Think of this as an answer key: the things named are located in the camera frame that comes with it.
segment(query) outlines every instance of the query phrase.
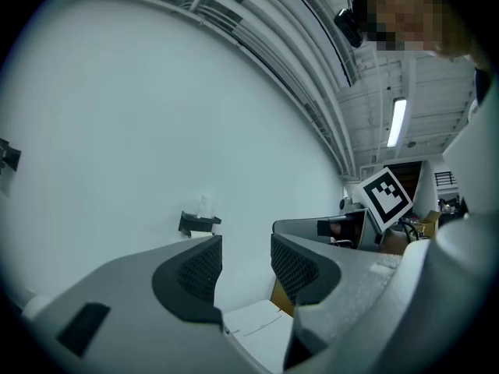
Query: black bracket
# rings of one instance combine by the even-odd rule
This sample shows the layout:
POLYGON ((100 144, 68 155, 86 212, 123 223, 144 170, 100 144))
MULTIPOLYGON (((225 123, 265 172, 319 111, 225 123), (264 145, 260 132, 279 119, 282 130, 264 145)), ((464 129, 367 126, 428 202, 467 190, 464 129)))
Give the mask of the black bracket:
POLYGON ((17 171, 20 158, 21 151, 12 148, 7 140, 0 139, 0 174, 6 164, 13 171, 17 171))
POLYGON ((179 231, 185 235, 190 235, 191 231, 206 231, 211 233, 211 228, 214 224, 220 224, 221 219, 218 217, 198 217, 190 213, 182 211, 180 217, 179 231))

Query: cardboard box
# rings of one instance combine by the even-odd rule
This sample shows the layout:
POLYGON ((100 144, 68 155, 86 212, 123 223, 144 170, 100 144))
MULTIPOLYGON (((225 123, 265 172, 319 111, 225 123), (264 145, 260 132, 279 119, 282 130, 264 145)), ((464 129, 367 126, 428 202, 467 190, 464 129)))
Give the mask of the cardboard box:
POLYGON ((425 237, 433 238, 438 229, 438 219, 442 216, 441 212, 431 210, 427 216, 419 221, 424 225, 423 233, 425 237))
POLYGON ((275 281, 274 290, 272 291, 271 302, 280 310, 288 313, 291 317, 293 317, 293 311, 295 307, 292 305, 291 301, 289 301, 284 288, 277 279, 275 281))

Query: ceiling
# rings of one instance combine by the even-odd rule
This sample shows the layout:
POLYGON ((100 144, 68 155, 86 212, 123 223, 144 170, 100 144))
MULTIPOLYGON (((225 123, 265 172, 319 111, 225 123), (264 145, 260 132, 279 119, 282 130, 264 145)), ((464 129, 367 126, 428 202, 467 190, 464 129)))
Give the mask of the ceiling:
POLYGON ((351 87, 338 85, 332 73, 340 69, 326 63, 329 53, 322 54, 315 36, 303 35, 300 18, 277 0, 142 1, 196 20, 254 60, 311 122, 344 178, 362 177, 372 164, 440 154, 466 124, 474 99, 472 65, 424 52, 375 51, 370 43, 352 49, 332 21, 348 7, 347 0, 317 0, 317 5, 344 51, 342 63, 352 65, 351 87), (405 121, 397 146, 387 148, 397 97, 408 99, 405 121))

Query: fluorescent light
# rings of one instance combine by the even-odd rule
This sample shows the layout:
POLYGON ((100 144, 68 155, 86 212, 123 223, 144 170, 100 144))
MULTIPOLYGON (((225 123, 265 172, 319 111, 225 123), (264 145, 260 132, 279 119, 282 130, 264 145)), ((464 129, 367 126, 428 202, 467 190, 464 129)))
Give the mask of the fluorescent light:
POLYGON ((398 135, 400 134, 400 129, 402 127, 402 123, 404 122, 406 105, 406 99, 395 100, 395 106, 393 108, 393 119, 391 120, 390 137, 388 137, 387 147, 393 147, 397 145, 398 135))

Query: air vent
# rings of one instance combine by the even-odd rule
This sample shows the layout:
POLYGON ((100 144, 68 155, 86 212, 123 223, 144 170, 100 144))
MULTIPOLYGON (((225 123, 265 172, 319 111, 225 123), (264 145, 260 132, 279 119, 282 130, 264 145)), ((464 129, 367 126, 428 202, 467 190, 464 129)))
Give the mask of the air vent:
POLYGON ((356 63, 354 61, 353 55, 347 50, 345 45, 342 43, 342 40, 338 35, 338 31, 333 27, 332 22, 329 20, 329 16, 320 6, 320 3, 317 0, 305 0, 305 1, 309 5, 310 9, 314 11, 317 18, 322 22, 322 25, 327 31, 328 36, 331 39, 331 42, 334 44, 334 47, 340 59, 342 60, 344 70, 346 71, 346 75, 349 78, 350 85, 353 85, 358 79, 356 71, 356 63))

